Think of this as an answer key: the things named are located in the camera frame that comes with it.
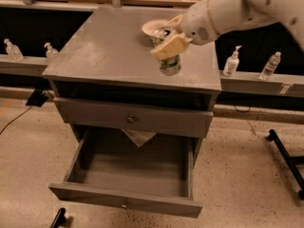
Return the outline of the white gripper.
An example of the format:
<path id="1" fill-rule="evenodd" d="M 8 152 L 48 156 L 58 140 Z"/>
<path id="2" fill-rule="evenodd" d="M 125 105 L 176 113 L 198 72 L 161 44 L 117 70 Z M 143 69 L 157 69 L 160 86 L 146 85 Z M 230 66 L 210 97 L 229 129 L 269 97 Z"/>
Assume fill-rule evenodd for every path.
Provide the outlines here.
<path id="1" fill-rule="evenodd" d="M 209 0 L 202 0 L 191 6 L 183 15 L 169 20 L 165 26 L 181 26 L 183 33 L 175 34 L 154 47 L 150 53 L 158 60 L 166 60 L 185 52 L 190 43 L 203 46 L 219 38 L 219 32 L 212 20 Z"/>

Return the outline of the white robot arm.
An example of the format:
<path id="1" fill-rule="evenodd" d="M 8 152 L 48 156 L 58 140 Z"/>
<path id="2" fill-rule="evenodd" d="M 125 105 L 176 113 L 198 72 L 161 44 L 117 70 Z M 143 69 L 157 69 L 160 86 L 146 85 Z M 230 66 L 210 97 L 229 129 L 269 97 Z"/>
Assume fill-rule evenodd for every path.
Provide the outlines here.
<path id="1" fill-rule="evenodd" d="M 304 49 L 304 0 L 201 0 L 169 22 L 178 33 L 151 50 L 164 60 L 233 30 L 281 24 Z"/>

